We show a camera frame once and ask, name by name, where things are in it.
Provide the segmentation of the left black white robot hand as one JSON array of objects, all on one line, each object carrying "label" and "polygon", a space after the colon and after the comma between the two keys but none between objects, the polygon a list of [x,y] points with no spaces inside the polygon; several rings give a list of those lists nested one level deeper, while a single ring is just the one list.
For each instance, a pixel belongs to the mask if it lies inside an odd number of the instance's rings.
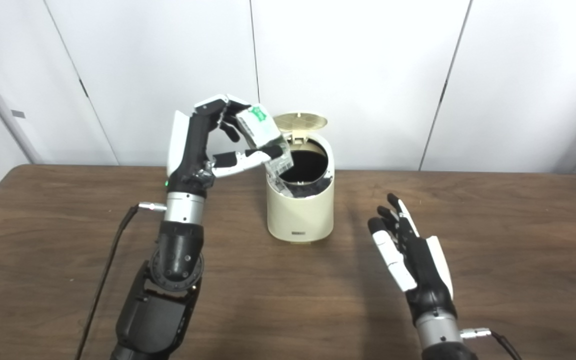
[{"label": "left black white robot hand", "polygon": [[[208,155],[214,130],[222,130],[232,142],[245,139],[247,150]],[[264,166],[275,179],[294,166],[290,146],[268,110],[232,95],[208,98],[191,115],[177,111],[167,159],[167,191],[202,197],[217,178]]]}]

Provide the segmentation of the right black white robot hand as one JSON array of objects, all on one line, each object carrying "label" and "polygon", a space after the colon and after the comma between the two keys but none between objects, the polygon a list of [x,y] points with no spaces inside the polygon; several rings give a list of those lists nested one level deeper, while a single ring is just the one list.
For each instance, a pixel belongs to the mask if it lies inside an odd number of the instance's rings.
[{"label": "right black white robot hand", "polygon": [[414,322],[426,313],[457,318],[446,256],[436,235],[422,237],[405,203],[388,193],[389,207],[378,206],[367,226],[388,273],[406,297]]}]

